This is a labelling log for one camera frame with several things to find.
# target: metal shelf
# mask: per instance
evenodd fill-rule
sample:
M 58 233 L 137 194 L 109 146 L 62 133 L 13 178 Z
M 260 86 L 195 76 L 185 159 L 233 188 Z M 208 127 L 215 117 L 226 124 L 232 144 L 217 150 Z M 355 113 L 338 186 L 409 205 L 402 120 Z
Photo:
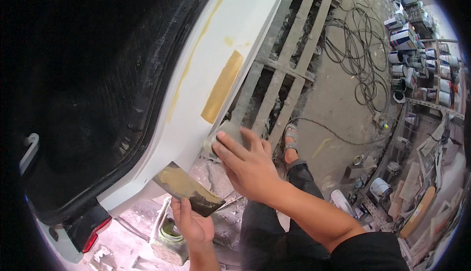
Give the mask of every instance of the metal shelf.
M 444 107 L 442 105 L 438 105 L 438 104 L 435 104 L 435 103 L 431 103 L 431 102 L 426 102 L 426 101 L 420 101 L 420 100 L 417 100 L 417 99 L 413 99 L 413 98 L 409 98 L 409 97 L 406 97 L 406 100 L 410 103 L 416 103 L 416 104 L 420 104 L 420 105 L 423 105 L 423 106 L 426 106 L 426 107 L 429 107 L 429 108 L 433 108 L 433 109 L 438 109 L 442 112 L 442 114 L 449 114 L 449 115 L 454 115 L 458 118 L 460 118 L 461 120 L 464 120 L 464 115 L 455 111 L 455 110 L 452 110 L 452 109 L 449 109 L 447 107 Z

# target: person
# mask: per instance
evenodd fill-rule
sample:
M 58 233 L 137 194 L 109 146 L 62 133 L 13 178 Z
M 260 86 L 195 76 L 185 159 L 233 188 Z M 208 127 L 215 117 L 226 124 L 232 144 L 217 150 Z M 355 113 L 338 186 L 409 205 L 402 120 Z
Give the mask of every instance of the person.
M 285 129 L 289 182 L 282 180 L 268 141 L 241 128 L 250 150 L 224 132 L 213 149 L 234 189 L 249 201 L 243 213 L 240 254 L 243 270 L 409 270 L 393 233 L 368 232 L 350 215 L 324 201 L 298 157 L 296 126 Z M 191 210 L 188 199 L 172 200 L 179 232 L 188 243 L 190 270 L 220 270 L 211 217 Z M 276 210 L 291 218 L 288 232 Z

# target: hand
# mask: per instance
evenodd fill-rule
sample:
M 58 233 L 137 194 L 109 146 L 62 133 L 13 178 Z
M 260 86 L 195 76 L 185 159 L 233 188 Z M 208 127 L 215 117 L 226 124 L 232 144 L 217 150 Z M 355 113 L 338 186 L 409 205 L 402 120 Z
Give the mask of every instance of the hand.
M 250 143 L 250 151 L 224 132 L 212 144 L 226 167 L 226 174 L 235 191 L 258 202 L 266 202 L 282 183 L 271 160 L 271 146 L 250 129 L 241 127 L 242 136 Z
M 181 202 L 172 197 L 171 207 L 175 217 L 175 225 L 188 243 L 189 248 L 212 244 L 214 225 L 211 217 L 204 218 L 192 211 L 190 201 L 186 197 L 182 197 Z

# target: open trunk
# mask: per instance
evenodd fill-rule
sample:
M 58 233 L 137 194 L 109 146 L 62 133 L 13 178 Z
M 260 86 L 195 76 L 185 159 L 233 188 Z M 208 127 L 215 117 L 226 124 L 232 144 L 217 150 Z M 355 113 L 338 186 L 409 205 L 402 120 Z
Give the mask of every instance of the open trunk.
M 82 215 L 142 156 L 206 1 L 51 2 L 16 118 L 18 138 L 39 135 L 23 186 L 44 224 Z

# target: dusty floor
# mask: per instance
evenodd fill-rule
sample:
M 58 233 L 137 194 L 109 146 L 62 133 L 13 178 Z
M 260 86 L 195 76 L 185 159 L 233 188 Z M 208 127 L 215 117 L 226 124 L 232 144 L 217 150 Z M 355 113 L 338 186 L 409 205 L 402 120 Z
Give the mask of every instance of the dusty floor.
M 349 9 L 352 0 L 341 0 L 342 7 Z M 369 0 L 374 13 L 379 16 L 382 23 L 392 13 L 392 4 L 387 0 Z M 343 19 L 346 13 L 337 8 L 331 13 L 334 17 Z M 381 25 L 375 23 L 373 30 L 382 33 Z M 336 45 L 344 45 L 342 30 L 332 31 L 328 37 Z M 384 54 L 381 47 L 372 49 L 375 62 L 384 66 Z M 372 122 L 372 114 L 366 106 L 361 106 L 355 101 L 354 90 L 358 81 L 350 78 L 342 70 L 341 66 L 332 62 L 322 50 L 320 65 L 317 67 L 316 80 L 313 86 L 307 88 L 301 95 L 304 104 L 302 109 L 295 110 L 295 114 L 321 122 L 338 133 L 341 137 L 351 142 L 365 142 L 378 139 L 383 134 L 378 133 L 376 125 Z M 380 74 L 386 80 L 389 78 L 388 70 Z M 389 114 L 397 115 L 396 104 L 379 92 L 376 99 L 377 106 L 383 106 L 390 102 Z M 383 151 L 384 143 L 364 146 L 346 144 L 327 131 L 326 129 L 306 121 L 298 122 L 300 143 L 299 154 L 308 162 L 324 198 L 329 200 L 330 193 L 340 188 L 348 190 L 345 185 L 340 185 L 345 167 L 352 163 L 357 155 L 372 155 L 378 158 Z M 212 162 L 197 160 L 190 172 L 199 182 L 211 189 L 227 201 L 233 200 L 237 194 L 232 192 L 227 177 L 221 175 L 221 168 Z M 132 224 L 145 236 L 150 236 L 152 225 L 156 219 L 157 211 L 161 208 L 164 197 L 152 201 L 141 201 L 121 215 L 123 219 Z M 216 243 L 225 245 L 231 249 L 238 249 L 238 236 L 240 233 L 240 221 L 246 201 L 242 198 L 213 215 L 216 228 Z M 115 270 L 188 270 L 189 262 L 183 267 L 175 267 L 154 257 L 149 244 L 138 236 L 130 233 L 117 221 L 113 221 L 108 230 L 100 234 L 99 241 L 92 251 L 84 257 L 78 265 L 70 266 L 68 270 L 89 271 L 92 270 L 88 262 L 93 254 L 101 249 L 102 245 L 111 251 L 111 257 L 115 263 Z M 133 262 L 140 256 L 135 268 Z M 231 254 L 223 261 L 232 264 Z

